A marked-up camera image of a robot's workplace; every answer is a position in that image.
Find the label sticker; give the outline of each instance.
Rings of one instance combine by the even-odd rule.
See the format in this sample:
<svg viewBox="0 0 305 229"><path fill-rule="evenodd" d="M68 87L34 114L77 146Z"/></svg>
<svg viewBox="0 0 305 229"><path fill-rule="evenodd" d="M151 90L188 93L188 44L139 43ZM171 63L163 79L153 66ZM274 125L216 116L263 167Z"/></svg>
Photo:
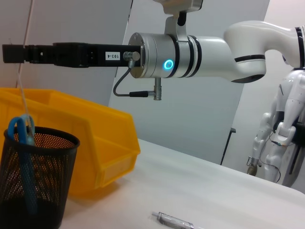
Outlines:
<svg viewBox="0 0 305 229"><path fill-rule="evenodd" d="M106 52L106 60L107 61L119 61L120 52Z"/></svg>

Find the blue scissors handle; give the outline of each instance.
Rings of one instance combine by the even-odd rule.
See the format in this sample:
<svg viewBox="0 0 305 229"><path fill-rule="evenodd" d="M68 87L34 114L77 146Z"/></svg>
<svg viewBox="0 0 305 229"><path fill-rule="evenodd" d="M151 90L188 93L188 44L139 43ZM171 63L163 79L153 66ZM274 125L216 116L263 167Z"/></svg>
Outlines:
<svg viewBox="0 0 305 229"><path fill-rule="evenodd" d="M13 118L8 127L8 137L15 140L15 125L17 124L18 140L21 144L34 146L34 139L28 135L26 120L28 116L26 114ZM32 136L35 134L34 121L31 116L29 116L31 122ZM37 214L37 197L35 191L35 177L34 177L34 167L31 161L31 156L27 152L18 152L19 157L19 167L22 186L24 190L24 197L27 206L28 213L30 215Z"/></svg>
<svg viewBox="0 0 305 229"><path fill-rule="evenodd" d="M35 125L33 118L29 116L30 122L31 122L31 131L32 135L35 134ZM28 145L34 145L34 139L32 139L30 136L28 136L27 127L26 127L26 119L27 115L23 114L20 117L13 118L8 127L8 136L10 139L14 140L14 131L15 131L15 125L17 124L17 132L18 132L18 139L21 144L28 144Z"/></svg>

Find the wire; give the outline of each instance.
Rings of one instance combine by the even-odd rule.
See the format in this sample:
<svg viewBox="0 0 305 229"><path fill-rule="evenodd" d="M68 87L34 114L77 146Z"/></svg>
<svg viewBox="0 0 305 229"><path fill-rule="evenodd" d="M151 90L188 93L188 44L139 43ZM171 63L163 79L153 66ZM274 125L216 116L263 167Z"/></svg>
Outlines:
<svg viewBox="0 0 305 229"><path fill-rule="evenodd" d="M250 158L248 157L248 161L247 161L247 166L250 166L251 165L251 162L249 163L249 161L250 161Z"/></svg>
<svg viewBox="0 0 305 229"><path fill-rule="evenodd" d="M122 82L122 80L130 73L132 69L131 68L128 68L127 72L125 72L125 74L118 80L118 82L116 82L116 84L114 85L113 87L113 93L116 95L116 96L119 96L119 97L129 97L129 94L118 94L116 92L116 88L119 86L119 84Z"/></svg>
<svg viewBox="0 0 305 229"><path fill-rule="evenodd" d="M269 135L269 138L268 138L268 140L265 142L263 148L265 147L266 143L270 140L270 138L271 138L272 135L273 135L273 133ZM278 178L278 180L276 181L276 183L279 182L279 180L281 179L281 171L280 171L280 169L279 169L278 167L274 166L274 165L267 164L267 163L263 162L263 161L261 160L262 152L263 152L263 150L261 151L261 153L260 153L260 155L259 155L259 160L260 160L264 165L273 166L274 168L277 169L277 171L278 171L278 173L279 173L279 178Z"/></svg>

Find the black mesh pen holder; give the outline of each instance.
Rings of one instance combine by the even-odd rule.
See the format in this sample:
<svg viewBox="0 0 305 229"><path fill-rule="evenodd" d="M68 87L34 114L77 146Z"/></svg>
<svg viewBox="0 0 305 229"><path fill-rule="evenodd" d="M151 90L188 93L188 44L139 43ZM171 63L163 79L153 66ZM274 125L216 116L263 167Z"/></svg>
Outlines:
<svg viewBox="0 0 305 229"><path fill-rule="evenodd" d="M0 164L0 229L57 229L67 201L79 140L35 127L35 146L4 132Z"/></svg>

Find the white table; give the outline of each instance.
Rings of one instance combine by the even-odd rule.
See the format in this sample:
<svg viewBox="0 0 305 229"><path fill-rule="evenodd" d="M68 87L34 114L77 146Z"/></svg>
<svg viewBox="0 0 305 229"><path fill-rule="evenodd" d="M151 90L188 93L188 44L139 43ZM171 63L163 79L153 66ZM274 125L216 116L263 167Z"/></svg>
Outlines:
<svg viewBox="0 0 305 229"><path fill-rule="evenodd" d="M304 229L305 195L139 140L135 169L97 201L67 201L61 229L165 229L163 212L204 229Z"/></svg>

